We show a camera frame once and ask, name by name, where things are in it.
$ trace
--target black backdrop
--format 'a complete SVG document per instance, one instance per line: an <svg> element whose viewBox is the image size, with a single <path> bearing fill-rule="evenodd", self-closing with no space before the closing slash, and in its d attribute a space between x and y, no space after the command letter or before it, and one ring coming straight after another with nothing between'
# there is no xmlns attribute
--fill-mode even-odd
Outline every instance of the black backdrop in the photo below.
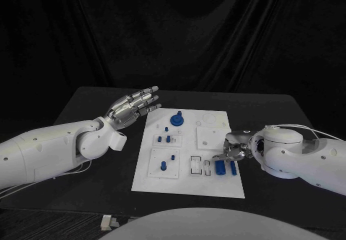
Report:
<svg viewBox="0 0 346 240"><path fill-rule="evenodd" d="M290 94L313 125L346 136L345 9L341 0L2 2L2 140L52 124L80 86L152 85Z"/></svg>

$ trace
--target blue plastic part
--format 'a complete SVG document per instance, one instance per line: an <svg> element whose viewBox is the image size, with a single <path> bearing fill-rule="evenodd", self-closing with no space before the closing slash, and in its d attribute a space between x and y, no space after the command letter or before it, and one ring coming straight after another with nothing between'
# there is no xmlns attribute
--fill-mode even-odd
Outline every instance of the blue plastic part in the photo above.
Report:
<svg viewBox="0 0 346 240"><path fill-rule="evenodd" d="M179 126L184 125L184 123L185 123L185 118L184 118L184 116L182 116L182 111L179 111L178 114L172 116L172 118L171 118L171 123L172 123L172 125L176 126L176 127L179 127Z"/></svg>
<svg viewBox="0 0 346 240"><path fill-rule="evenodd" d="M162 169L163 171L166 171L166 169L168 169L168 166L166 166L166 162L165 162L165 161L161 163L161 169Z"/></svg>
<svg viewBox="0 0 346 240"><path fill-rule="evenodd" d="M215 161L215 169L217 169L217 174L218 175L225 175L227 174L227 168L225 168L225 161L224 160Z"/></svg>
<svg viewBox="0 0 346 240"><path fill-rule="evenodd" d="M233 170L233 175L237 175L237 164L236 161L231 161L231 170Z"/></svg>

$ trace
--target robotic arm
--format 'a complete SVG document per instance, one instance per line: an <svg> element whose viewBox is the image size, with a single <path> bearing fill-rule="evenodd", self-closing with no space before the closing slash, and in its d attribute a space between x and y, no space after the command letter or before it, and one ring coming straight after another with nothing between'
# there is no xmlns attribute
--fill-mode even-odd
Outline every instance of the robotic arm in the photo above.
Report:
<svg viewBox="0 0 346 240"><path fill-rule="evenodd" d="M292 129L266 126L256 131L227 134L224 154L214 160L256 158L261 169L283 179L300 177L312 185L346 195L346 142L341 139L305 140Z"/></svg>
<svg viewBox="0 0 346 240"><path fill-rule="evenodd" d="M0 189L60 176L100 158L109 147L122 151L127 136L119 132L162 107L153 86L120 98L104 117L25 132L0 144Z"/></svg>

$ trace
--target white cable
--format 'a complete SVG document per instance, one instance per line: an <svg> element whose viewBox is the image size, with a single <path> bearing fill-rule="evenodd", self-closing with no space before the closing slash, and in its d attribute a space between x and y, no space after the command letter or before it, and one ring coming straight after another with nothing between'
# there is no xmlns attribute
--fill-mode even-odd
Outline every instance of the white cable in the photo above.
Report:
<svg viewBox="0 0 346 240"><path fill-rule="evenodd" d="M309 129L309 130L315 131L316 133L321 133L321 134L332 137L334 139L338 139L338 140L344 141L344 140L342 140L341 138L338 138L336 136L332 136L332 135L329 135L328 133L325 133L323 131L318 131L318 130L315 130L315 129L312 129L311 127L303 126L303 125L298 125L298 124L280 124L280 125L272 125L272 126L279 126L279 127L283 126L283 127L293 127L293 128L300 128L300 129Z"/></svg>
<svg viewBox="0 0 346 240"><path fill-rule="evenodd" d="M91 165L93 165L93 160L90 160L88 167L87 167L83 171L80 171L80 170L83 169L84 164L81 164L81 167L80 167L80 169L78 169L77 171L63 173L61 175L55 176L55 178L57 178L57 177L61 177L61 176L64 176L64 175L68 175L68 174L83 173L84 171L87 171L87 170L90 169ZM19 188L18 190L12 191L12 192L8 193L6 195L0 196L0 199L3 199L5 197L8 197L9 195L12 195L14 193L16 193L16 192L21 191L22 189L31 187L34 184L37 184L37 183L39 183L39 182L42 182L42 181L37 181L37 182L31 183L29 185L24 186L22 188ZM6 193L9 190L15 189L15 188L19 187L19 186L21 186L21 185L12 186L12 187L8 188L5 191L2 191L0 194Z"/></svg>

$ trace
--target table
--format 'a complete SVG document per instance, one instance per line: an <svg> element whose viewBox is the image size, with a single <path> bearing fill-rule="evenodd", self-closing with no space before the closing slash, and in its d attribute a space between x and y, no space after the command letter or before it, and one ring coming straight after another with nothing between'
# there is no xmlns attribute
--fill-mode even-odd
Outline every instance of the table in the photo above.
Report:
<svg viewBox="0 0 346 240"><path fill-rule="evenodd" d="M81 87L55 124L104 116L113 102L136 89ZM260 130L270 124L312 127L303 110L289 95L218 92L158 92L165 108L227 111L233 130ZM142 217L178 208L223 208L256 213L300 227L346 226L346 196L298 179L282 179L261 170L254 158L238 162L246 199L152 192L133 192L132 185L142 146L146 117L122 132L127 143L122 152L109 150L88 171L50 179L0 202L5 209L84 212ZM302 130L306 138L313 135Z"/></svg>

